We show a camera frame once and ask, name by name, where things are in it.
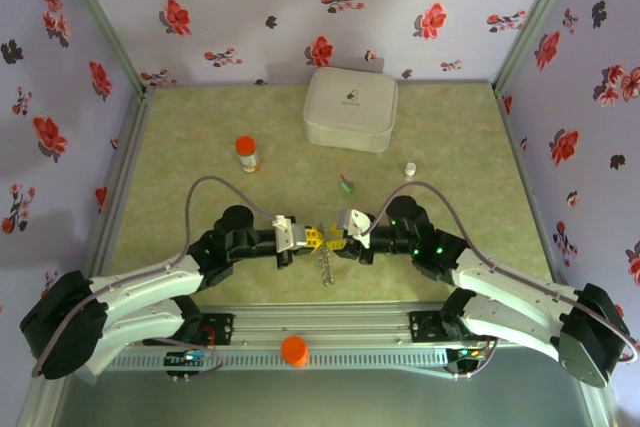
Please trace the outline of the silver chain keyring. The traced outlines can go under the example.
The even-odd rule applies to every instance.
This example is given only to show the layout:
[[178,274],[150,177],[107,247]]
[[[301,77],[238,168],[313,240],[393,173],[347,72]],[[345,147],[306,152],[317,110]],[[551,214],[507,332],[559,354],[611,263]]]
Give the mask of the silver chain keyring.
[[323,242],[319,247],[319,265],[321,268],[323,285],[332,285],[334,283],[334,277],[331,268],[331,249],[327,242]]

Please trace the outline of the orange capped pill bottle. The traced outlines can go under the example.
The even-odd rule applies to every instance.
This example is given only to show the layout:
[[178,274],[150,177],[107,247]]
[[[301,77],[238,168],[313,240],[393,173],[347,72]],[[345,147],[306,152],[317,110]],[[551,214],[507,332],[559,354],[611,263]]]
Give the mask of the orange capped pill bottle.
[[235,140],[235,151],[244,172],[254,173],[260,168],[257,144],[251,136],[241,136]]

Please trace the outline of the orange cylinder button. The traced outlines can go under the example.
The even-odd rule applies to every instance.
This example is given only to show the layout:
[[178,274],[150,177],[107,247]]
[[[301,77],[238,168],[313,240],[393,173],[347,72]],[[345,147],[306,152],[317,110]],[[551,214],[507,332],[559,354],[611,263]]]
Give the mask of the orange cylinder button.
[[281,344],[280,353],[283,361],[290,367],[299,369],[308,364],[309,348],[302,337],[287,337]]

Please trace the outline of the white zipped medicine case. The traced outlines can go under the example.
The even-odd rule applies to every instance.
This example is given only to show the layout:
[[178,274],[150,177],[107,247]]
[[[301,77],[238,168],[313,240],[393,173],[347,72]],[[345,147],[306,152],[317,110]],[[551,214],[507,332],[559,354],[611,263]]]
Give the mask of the white zipped medicine case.
[[388,75],[322,67],[312,76],[304,103],[306,139],[319,146],[383,152],[397,104],[398,84]]

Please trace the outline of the small circuit board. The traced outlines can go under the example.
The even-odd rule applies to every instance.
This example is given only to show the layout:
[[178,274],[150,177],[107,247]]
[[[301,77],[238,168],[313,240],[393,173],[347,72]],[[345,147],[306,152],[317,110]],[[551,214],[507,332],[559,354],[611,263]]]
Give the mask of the small circuit board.
[[487,347],[484,348],[454,348],[447,349],[447,359],[448,362],[458,362],[458,361],[476,361],[479,362],[484,360],[489,352]]
[[199,349],[167,352],[164,356],[165,367],[196,367],[204,366],[208,355]]

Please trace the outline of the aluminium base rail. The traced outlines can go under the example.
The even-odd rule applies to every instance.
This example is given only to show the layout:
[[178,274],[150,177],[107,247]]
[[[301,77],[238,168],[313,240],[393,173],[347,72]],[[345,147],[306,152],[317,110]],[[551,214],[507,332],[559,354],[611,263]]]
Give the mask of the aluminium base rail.
[[473,297],[463,309],[451,304],[372,303],[256,305],[199,310],[192,304],[179,306],[164,301],[108,321],[97,334],[94,352],[119,351],[142,341],[155,327],[167,326],[172,315],[225,313],[234,316],[234,330],[227,346],[273,348],[288,335],[299,335],[309,345],[324,349],[374,347],[407,348],[414,345],[464,345],[480,342],[413,343],[408,313],[436,310],[442,318],[456,318],[472,333],[496,337],[532,349],[551,349],[559,338],[563,317],[541,321],[528,318],[495,301]]

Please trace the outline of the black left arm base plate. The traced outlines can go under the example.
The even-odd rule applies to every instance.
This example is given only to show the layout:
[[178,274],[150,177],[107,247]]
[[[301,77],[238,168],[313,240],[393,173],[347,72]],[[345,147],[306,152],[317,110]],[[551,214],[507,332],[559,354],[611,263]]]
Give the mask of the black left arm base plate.
[[212,348],[227,346],[234,330],[234,316],[225,313],[182,314],[168,318],[167,326],[155,327],[149,337],[142,340],[145,346],[182,346],[185,348]]

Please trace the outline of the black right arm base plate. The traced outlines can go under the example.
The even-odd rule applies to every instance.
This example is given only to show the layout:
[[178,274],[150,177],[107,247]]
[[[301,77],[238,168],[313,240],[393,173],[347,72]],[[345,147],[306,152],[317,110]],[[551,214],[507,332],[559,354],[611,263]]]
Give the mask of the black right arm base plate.
[[408,313],[409,330],[413,343],[427,342],[485,342],[493,337],[472,333],[456,318],[442,318],[436,310]]

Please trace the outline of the aluminium side rail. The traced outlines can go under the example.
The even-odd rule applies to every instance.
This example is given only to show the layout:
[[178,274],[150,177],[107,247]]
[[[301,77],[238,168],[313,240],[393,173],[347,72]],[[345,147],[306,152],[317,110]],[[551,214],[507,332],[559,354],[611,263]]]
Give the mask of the aluminium side rail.
[[507,139],[509,141],[509,145],[511,147],[511,151],[515,160],[516,167],[518,169],[518,173],[520,176],[520,180],[524,189],[524,193],[527,199],[528,207],[531,212],[531,216],[536,228],[536,233],[539,238],[542,251],[544,253],[545,262],[547,264],[547,270],[549,271],[551,278],[554,281],[558,280],[558,275],[555,270],[555,262],[552,255],[552,251],[550,245],[548,243],[547,232],[543,225],[543,222],[540,218],[540,212],[538,209],[538,205],[535,199],[534,191],[531,186],[530,178],[528,172],[525,168],[524,160],[522,158],[521,148],[516,144],[516,136],[512,131],[509,115],[506,112],[506,107],[504,106],[504,99],[502,92],[497,89],[493,84],[491,84],[492,93],[496,100],[500,116],[502,119],[502,123],[506,132]]
[[109,272],[154,94],[155,88],[145,89],[131,102],[84,264],[89,277]]

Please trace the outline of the aluminium frame post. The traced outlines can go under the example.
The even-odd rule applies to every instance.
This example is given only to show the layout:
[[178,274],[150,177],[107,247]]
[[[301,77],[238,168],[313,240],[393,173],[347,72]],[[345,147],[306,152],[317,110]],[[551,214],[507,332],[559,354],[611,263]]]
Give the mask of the aluminium frame post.
[[128,81],[133,88],[138,99],[145,97],[147,88],[143,85],[139,75],[134,69],[134,65],[126,52],[125,46],[112,25],[109,17],[101,5],[100,0],[82,0],[84,8],[102,33],[112,53],[117,58],[122,70],[126,74]]
[[493,93],[498,96],[504,93],[505,88],[512,81],[518,68],[523,62],[528,49],[533,44],[540,29],[550,15],[557,0],[535,0],[523,27],[516,37],[513,46],[502,63],[494,81],[492,82]]

